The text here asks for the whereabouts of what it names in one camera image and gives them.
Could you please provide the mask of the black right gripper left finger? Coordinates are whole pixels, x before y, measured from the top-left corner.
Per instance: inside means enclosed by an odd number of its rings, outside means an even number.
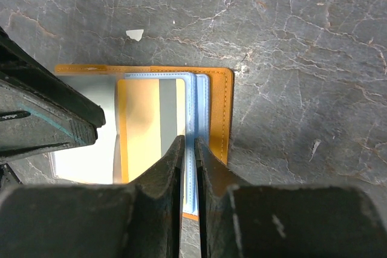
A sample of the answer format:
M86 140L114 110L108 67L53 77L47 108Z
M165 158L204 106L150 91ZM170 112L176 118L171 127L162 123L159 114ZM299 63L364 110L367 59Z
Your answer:
M19 185L1 193L2 257L178 257L185 140L119 185Z

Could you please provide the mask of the yellow leather card holder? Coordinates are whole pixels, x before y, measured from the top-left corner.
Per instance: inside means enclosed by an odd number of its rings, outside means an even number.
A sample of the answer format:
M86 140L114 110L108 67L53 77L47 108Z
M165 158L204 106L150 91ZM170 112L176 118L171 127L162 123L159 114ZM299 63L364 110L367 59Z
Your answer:
M186 84L186 139L183 214L198 216L194 138L201 137L214 155L228 159L233 102L233 73L227 68L183 66L58 65L60 78L100 105L106 123L95 144L52 153L57 178L87 184L124 183L121 179L117 82L126 79L183 79Z

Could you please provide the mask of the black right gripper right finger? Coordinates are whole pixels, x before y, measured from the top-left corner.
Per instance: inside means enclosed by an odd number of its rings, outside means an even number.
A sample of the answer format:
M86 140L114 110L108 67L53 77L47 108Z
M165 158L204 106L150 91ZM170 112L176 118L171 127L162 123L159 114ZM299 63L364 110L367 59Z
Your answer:
M386 228L360 189L253 185L195 141L203 257L385 257Z

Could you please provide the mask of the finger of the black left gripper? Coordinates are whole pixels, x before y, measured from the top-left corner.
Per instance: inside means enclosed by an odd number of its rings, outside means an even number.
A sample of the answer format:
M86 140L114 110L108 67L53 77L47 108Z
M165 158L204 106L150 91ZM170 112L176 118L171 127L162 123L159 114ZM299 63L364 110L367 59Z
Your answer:
M1 29L1 72L94 127L105 125L103 109L67 85L28 55Z
M1 79L1 162L89 146L97 128L13 78Z

